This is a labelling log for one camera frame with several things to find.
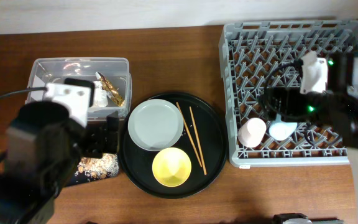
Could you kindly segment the blue plastic cup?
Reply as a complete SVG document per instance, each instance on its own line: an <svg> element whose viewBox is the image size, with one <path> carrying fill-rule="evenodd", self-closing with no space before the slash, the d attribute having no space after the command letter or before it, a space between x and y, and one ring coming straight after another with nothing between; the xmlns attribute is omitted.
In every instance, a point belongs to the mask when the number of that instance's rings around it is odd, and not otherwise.
<svg viewBox="0 0 358 224"><path fill-rule="evenodd" d="M277 114L275 120L270 123L268 133L274 140L283 141L295 132L297 126L296 122L282 121L282 117Z"/></svg>

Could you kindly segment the white napkin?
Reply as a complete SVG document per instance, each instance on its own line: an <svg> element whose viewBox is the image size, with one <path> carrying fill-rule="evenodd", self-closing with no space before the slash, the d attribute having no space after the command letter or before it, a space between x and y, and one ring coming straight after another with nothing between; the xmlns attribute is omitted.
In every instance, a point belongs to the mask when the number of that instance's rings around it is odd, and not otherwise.
<svg viewBox="0 0 358 224"><path fill-rule="evenodd" d="M108 94L102 87L100 81L94 81L94 97L92 108L103 108L108 105Z"/></svg>

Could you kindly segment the brown gold snack wrapper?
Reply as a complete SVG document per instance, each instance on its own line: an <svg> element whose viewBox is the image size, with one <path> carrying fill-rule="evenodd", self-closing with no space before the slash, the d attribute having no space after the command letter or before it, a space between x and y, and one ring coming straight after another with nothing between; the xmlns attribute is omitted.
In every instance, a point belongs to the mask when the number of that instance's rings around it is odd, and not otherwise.
<svg viewBox="0 0 358 224"><path fill-rule="evenodd" d="M125 103L124 98L119 94L118 90L112 85L112 83L102 73L96 72L95 75L101 82L102 89L107 92L108 97L117 106L123 106Z"/></svg>

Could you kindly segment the grey round plate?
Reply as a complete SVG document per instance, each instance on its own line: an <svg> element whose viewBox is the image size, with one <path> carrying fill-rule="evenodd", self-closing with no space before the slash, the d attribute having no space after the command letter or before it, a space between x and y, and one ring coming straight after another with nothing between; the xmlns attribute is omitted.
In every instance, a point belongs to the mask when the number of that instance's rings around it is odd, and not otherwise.
<svg viewBox="0 0 358 224"><path fill-rule="evenodd" d="M184 124L179 109L161 99L146 100L131 113L127 129L132 141L146 151L161 151L181 137Z"/></svg>

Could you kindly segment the pink plastic cup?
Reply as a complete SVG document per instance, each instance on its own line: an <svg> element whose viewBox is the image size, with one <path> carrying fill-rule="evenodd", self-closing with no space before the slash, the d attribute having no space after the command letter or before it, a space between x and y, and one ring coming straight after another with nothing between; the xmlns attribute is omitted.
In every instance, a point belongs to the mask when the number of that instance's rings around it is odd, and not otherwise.
<svg viewBox="0 0 358 224"><path fill-rule="evenodd" d="M256 147L261 143L266 129L262 119L251 118L241 126L237 138L244 147Z"/></svg>

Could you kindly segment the wooden chopstick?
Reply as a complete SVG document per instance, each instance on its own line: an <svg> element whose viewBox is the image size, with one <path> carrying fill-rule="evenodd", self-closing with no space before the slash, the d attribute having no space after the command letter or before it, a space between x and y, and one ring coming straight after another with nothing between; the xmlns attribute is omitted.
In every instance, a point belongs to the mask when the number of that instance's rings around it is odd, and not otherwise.
<svg viewBox="0 0 358 224"><path fill-rule="evenodd" d="M182 119L183 119L183 124L184 124L184 127L185 127L185 131L186 131L186 133L187 133L187 135L188 135L188 139L190 140L191 146L192 146L192 148L193 148L193 150L194 150L194 152L195 152L195 156L196 156L196 158L197 158L197 160L198 160L198 163L199 163L200 167L203 167L203 166L202 166L202 163L201 163L201 159L200 159L200 157L199 157L199 155L198 155L196 146L195 146L195 144L194 144L193 138L192 138L192 136L191 136L191 134L190 134L190 131L189 131L189 129L188 129L188 126L187 126L185 117L184 117L184 115L183 115L183 113L182 113L182 111L181 111L180 105L179 105L178 102L175 102L175 104L176 104L178 110L179 110L180 113L181 113L181 116L182 116Z"/></svg>
<svg viewBox="0 0 358 224"><path fill-rule="evenodd" d="M189 110L190 110L190 114L191 114L191 120L192 120L192 123L193 123L193 129L194 129L195 136L196 136L196 142L197 142L198 150L199 150L199 154L200 154L201 166L203 168L203 174L207 175L208 173L207 173L206 166L205 166L205 163L204 163L204 157L203 157L203 152L202 152L202 148L201 148L200 138L199 138L199 135L198 135L198 129L197 129L197 126L196 126L195 117L194 117L193 110L192 110L191 106L189 106Z"/></svg>

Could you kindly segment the yellow bowl with food scraps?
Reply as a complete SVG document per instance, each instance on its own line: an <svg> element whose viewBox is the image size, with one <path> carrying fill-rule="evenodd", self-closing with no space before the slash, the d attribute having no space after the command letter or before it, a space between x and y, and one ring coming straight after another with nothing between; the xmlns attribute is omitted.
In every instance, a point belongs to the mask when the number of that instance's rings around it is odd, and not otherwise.
<svg viewBox="0 0 358 224"><path fill-rule="evenodd" d="M191 168L188 154L176 147L161 150L152 162L155 179L166 187L178 187L184 184L191 174Z"/></svg>

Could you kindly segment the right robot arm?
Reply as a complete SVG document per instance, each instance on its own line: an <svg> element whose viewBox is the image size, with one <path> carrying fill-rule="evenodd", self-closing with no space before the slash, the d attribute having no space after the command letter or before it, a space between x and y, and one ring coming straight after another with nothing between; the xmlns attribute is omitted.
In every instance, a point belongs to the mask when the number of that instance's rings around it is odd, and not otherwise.
<svg viewBox="0 0 358 224"><path fill-rule="evenodd" d="M299 71L300 87L274 87L270 79L288 67ZM310 51L292 63L281 65L265 78L259 101L268 117L279 115L284 121L334 129L347 149L358 219L358 52L319 58L315 51Z"/></svg>

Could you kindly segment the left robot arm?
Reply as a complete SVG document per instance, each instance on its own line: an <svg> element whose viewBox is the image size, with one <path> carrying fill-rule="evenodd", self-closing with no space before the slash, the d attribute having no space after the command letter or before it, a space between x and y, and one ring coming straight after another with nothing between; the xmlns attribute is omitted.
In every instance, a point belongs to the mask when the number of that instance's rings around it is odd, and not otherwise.
<svg viewBox="0 0 358 224"><path fill-rule="evenodd" d="M107 116L102 136L90 136L90 87L42 91L47 99L24 105L7 129L7 149L0 153L0 223L47 223L81 159L100 158L118 147L116 112Z"/></svg>

